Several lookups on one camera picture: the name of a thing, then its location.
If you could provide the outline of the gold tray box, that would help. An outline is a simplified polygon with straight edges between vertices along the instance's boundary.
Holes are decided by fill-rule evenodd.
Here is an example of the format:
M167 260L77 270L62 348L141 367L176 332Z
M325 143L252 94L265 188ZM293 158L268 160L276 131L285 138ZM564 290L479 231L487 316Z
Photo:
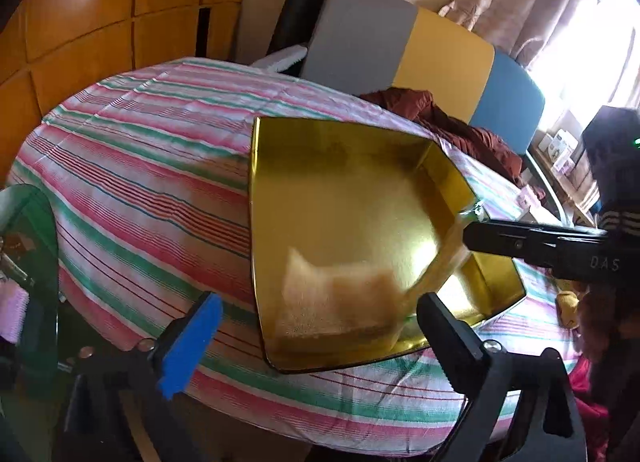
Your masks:
M258 118L250 145L250 252L266 363L282 373L312 373L424 349L416 290L426 272L455 317L475 327L498 319L525 289L512 260L460 248L457 223L484 208L431 139L349 122ZM272 326L292 248L314 266L393 271L409 311L395 344L329 355L278 349Z

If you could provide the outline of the grey yellow blue chair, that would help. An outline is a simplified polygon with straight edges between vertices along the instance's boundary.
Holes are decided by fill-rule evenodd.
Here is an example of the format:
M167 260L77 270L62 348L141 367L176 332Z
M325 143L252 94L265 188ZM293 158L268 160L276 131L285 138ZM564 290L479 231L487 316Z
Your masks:
M448 115L491 130L523 157L562 222L562 204L528 151L544 95L527 71L481 37L405 0L324 0L311 40L255 61L349 95L428 90Z

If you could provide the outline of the black rolled mat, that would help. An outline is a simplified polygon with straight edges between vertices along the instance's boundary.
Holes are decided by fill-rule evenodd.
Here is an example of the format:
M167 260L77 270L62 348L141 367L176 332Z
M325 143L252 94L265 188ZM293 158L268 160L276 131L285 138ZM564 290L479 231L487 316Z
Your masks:
M307 46L324 0L285 0L267 54L294 45Z

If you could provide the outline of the green bin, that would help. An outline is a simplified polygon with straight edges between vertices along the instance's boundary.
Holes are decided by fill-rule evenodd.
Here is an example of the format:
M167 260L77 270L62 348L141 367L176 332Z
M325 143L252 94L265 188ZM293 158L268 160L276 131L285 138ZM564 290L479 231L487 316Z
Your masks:
M58 236L32 185L1 191L1 388L50 392L58 366Z

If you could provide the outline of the wooden side shelf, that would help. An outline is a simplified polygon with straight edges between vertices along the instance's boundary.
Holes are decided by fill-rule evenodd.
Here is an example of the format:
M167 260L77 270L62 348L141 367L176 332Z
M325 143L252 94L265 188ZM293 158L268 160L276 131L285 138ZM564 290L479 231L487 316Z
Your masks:
M527 156L541 169L544 179L551 185L552 193L559 199L564 215L570 222L592 228L597 226L596 216L591 208L599 201L600 192L590 170L586 170L584 178L575 186L572 175L556 172L551 162L536 147L529 148Z

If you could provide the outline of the yellow sponge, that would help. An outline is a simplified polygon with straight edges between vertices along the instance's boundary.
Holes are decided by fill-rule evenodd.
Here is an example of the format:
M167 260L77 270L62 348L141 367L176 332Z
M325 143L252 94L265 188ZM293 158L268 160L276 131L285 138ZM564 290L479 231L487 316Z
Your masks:
M408 316L393 271L369 264L319 267L288 252L273 341L296 354L389 350Z

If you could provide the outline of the orange wooden wardrobe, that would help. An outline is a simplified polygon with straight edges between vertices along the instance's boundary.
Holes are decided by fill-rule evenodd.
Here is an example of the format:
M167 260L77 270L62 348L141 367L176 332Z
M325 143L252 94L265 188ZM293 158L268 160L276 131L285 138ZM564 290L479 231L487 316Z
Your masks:
M242 0L21 0L1 28L1 170L63 100L182 57L227 60Z

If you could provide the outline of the dark red garment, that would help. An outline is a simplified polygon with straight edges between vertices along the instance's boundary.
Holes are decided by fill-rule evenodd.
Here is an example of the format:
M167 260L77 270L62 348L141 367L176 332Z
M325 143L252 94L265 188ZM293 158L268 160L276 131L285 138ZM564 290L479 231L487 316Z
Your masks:
M359 98L426 128L518 188L525 186L521 176L523 160L501 137L446 115L428 90L390 87Z

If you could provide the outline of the white product boxes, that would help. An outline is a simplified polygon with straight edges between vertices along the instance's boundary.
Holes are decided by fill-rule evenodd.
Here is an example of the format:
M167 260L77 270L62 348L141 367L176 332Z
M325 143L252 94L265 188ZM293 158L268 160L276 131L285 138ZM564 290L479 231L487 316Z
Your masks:
M578 140L567 130L558 130L554 135L545 133L538 150L550 161L551 169L562 174L568 169L573 152L578 147Z

